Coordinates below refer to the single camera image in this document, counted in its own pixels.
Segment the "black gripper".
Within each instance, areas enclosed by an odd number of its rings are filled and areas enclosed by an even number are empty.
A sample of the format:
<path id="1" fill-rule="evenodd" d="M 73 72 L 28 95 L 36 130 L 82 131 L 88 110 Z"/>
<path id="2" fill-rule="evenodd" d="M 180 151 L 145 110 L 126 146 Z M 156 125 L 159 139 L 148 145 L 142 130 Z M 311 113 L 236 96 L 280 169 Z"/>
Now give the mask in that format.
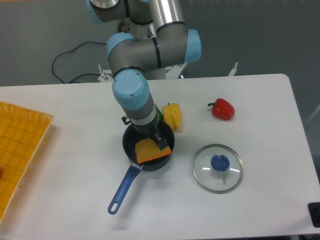
<path id="1" fill-rule="evenodd" d="M 123 116 L 121 120 L 128 126 L 124 133 L 125 136 L 147 136 L 154 141 L 161 151 L 166 148 L 166 139 L 161 132 L 158 115 L 152 117 L 151 121 L 147 123 L 142 122 L 142 119 L 130 119 L 128 116 Z"/>

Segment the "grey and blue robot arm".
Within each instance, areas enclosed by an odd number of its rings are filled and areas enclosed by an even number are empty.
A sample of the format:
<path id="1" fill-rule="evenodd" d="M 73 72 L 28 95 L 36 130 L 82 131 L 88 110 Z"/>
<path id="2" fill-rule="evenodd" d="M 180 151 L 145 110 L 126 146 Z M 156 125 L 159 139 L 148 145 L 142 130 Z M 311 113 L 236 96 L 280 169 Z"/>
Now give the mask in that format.
<path id="1" fill-rule="evenodd" d="M 115 99 L 136 130 L 166 148 L 145 74 L 197 61 L 202 55 L 199 33 L 187 28 L 179 0 L 89 0 L 87 7 L 100 23 L 128 18 L 139 26 L 154 26 L 155 35 L 142 39 L 132 29 L 112 35 L 106 52 Z"/>

